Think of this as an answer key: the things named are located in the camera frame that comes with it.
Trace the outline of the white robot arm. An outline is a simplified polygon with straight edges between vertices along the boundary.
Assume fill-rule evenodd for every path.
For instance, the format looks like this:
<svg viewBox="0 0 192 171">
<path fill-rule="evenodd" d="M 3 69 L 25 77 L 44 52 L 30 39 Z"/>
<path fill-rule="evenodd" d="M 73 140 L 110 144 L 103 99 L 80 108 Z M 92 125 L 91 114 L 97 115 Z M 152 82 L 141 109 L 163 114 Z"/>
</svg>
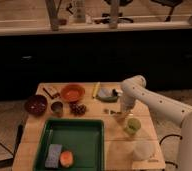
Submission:
<svg viewBox="0 0 192 171">
<path fill-rule="evenodd" d="M 142 75 L 123 80 L 120 87 L 124 110 L 139 100 L 181 128 L 177 171 L 192 171 L 192 106 L 146 89 L 146 79 Z"/>
</svg>

